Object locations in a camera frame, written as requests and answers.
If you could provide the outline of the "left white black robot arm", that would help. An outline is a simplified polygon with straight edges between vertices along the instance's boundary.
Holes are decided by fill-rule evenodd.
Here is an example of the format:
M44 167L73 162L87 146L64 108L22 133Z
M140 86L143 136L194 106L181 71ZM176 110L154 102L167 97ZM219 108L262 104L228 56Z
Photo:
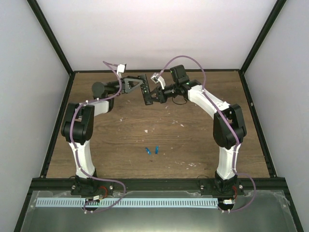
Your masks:
M94 131L94 119L110 112L114 97L128 94L145 83L145 76L126 76L120 81L95 82L92 85L93 100L84 103L69 103L61 127L61 135L69 143L75 160L76 177L85 179L82 190L87 195L98 191L96 168L92 162L90 139Z

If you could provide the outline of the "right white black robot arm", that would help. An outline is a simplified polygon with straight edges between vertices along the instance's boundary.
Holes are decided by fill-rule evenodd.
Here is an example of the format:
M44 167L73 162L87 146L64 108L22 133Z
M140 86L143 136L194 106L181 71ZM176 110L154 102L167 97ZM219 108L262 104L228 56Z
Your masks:
M170 69L173 84L167 86L160 73L151 80L159 84L154 90L145 90L146 104L165 103L169 98L182 96L204 110L213 119L213 138L219 146L219 163L215 172L214 188L221 195L227 194L237 179L237 157L241 143L247 134L242 109L230 105L208 92L197 80L190 80L183 65Z

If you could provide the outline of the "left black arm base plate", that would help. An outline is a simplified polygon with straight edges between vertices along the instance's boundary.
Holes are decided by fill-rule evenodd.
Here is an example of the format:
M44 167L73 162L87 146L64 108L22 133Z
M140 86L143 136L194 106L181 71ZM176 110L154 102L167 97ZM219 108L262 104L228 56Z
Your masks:
M71 195L81 195L81 196L95 196L95 195L112 195L113 189L109 186L98 185L75 185L74 189L71 189Z

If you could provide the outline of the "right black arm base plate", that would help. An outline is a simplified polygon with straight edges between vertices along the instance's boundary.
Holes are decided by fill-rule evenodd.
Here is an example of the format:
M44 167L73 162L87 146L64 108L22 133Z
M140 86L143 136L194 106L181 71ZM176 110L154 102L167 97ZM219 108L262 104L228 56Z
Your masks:
M201 185L199 187L201 195L211 196L232 196L232 195L244 195L244 191L233 186L227 188L217 188L215 185Z

